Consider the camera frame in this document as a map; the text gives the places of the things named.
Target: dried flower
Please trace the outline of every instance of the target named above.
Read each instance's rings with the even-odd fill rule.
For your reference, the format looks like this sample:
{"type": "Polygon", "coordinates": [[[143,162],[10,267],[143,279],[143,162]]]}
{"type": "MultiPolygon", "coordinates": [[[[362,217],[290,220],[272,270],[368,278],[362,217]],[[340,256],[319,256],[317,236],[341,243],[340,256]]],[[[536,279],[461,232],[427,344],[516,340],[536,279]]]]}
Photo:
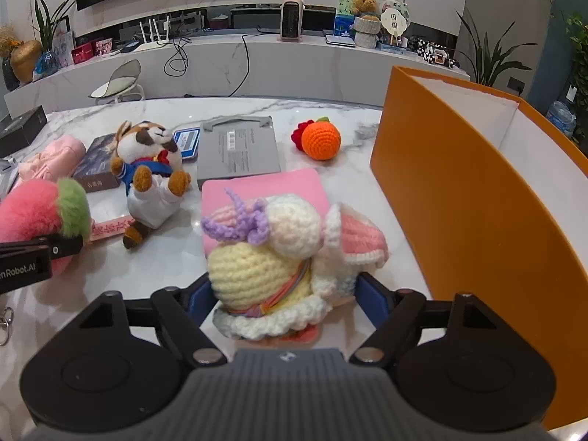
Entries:
{"type": "Polygon", "coordinates": [[[0,56],[8,58],[14,49],[22,45],[23,42],[19,41],[14,34],[14,28],[12,25],[0,26],[0,56]]]}

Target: yellow crocheted body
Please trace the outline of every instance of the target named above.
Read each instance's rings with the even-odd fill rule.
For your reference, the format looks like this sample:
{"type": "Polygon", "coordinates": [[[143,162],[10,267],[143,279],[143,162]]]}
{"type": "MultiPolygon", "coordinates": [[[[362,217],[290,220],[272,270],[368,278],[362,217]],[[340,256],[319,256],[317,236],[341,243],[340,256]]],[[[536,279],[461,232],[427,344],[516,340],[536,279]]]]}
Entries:
{"type": "MultiPolygon", "coordinates": [[[[297,273],[301,260],[276,253],[268,244],[255,246],[247,242],[219,245],[208,257],[208,272],[216,297],[230,311],[258,305],[274,295],[297,273]]],[[[311,271],[292,292],[275,305],[275,312],[311,294],[311,271]]]]}

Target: white chair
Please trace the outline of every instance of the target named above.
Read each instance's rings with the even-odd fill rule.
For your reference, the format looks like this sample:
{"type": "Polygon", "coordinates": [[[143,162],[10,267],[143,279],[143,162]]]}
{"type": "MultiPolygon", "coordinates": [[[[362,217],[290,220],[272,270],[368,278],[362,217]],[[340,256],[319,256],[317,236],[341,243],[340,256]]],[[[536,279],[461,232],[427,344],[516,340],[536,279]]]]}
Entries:
{"type": "Polygon", "coordinates": [[[143,87],[137,83],[141,74],[141,65],[138,60],[127,61],[118,67],[107,83],[96,88],[90,96],[96,104],[118,103],[123,96],[137,94],[140,100],[145,99],[143,87]]]}

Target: raccoon plush toy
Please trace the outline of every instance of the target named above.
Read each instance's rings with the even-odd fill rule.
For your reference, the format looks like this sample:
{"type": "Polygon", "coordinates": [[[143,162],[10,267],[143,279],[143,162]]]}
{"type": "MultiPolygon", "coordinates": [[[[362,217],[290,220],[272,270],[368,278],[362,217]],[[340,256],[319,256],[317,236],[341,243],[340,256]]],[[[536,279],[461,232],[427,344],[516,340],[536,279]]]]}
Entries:
{"type": "Polygon", "coordinates": [[[111,172],[125,184],[126,202],[135,219],[125,231],[126,248],[140,245],[180,207],[190,184],[182,171],[182,155],[163,126],[126,121],[116,132],[111,172]]]}

